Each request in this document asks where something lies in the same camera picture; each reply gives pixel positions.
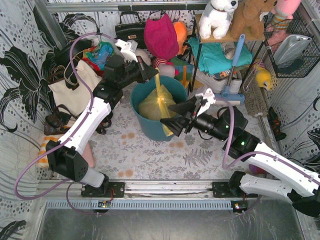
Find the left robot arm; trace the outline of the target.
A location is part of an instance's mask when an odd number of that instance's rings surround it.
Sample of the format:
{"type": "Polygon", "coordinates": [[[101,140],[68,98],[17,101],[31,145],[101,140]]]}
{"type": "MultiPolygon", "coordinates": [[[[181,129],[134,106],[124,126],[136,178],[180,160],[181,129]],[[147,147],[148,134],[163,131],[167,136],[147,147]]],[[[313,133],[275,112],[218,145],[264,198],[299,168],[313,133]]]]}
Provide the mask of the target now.
{"type": "Polygon", "coordinates": [[[93,98],[70,128],[58,141],[50,140],[46,145],[50,170],[67,179],[81,183],[85,198],[113,197],[109,178],[91,167],[83,158],[85,146],[100,123],[112,114],[112,110],[123,96],[123,88],[133,82],[146,83],[158,74],[158,70],[147,65],[141,56],[125,62],[120,55],[113,55],[104,66],[101,82],[93,90],[93,98]]]}

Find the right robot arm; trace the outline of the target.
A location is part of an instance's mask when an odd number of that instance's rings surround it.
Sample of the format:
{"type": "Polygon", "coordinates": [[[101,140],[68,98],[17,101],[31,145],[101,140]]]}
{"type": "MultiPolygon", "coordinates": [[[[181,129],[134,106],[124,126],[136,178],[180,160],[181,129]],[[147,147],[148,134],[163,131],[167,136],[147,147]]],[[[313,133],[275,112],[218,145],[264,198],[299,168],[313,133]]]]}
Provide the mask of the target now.
{"type": "Polygon", "coordinates": [[[218,100],[215,95],[200,94],[189,100],[169,106],[177,117],[162,118],[160,122],[176,136],[196,128],[210,136],[226,141],[224,156],[232,157],[230,164],[222,161],[227,170],[238,162],[246,162],[272,174],[275,179],[261,178],[235,171],[227,187],[232,195],[257,194],[290,203],[297,211],[310,216],[320,215],[320,175],[288,160],[266,143],[245,131],[248,123],[243,114],[230,103],[228,109],[215,118],[206,110],[218,100]]]}

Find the yellow trash bag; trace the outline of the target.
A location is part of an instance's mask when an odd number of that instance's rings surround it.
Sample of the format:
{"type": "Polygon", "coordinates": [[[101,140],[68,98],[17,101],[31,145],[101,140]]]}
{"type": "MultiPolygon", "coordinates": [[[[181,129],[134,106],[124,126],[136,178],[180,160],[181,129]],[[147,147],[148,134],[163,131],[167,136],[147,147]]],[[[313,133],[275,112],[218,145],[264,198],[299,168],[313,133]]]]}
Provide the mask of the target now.
{"type": "MultiPolygon", "coordinates": [[[[154,81],[155,89],[138,105],[139,114],[148,120],[159,122],[160,119],[175,117],[177,114],[168,110],[170,105],[176,104],[172,94],[160,83],[160,75],[156,75],[154,81]]],[[[164,125],[163,130],[167,137],[173,135],[164,125]]]]}

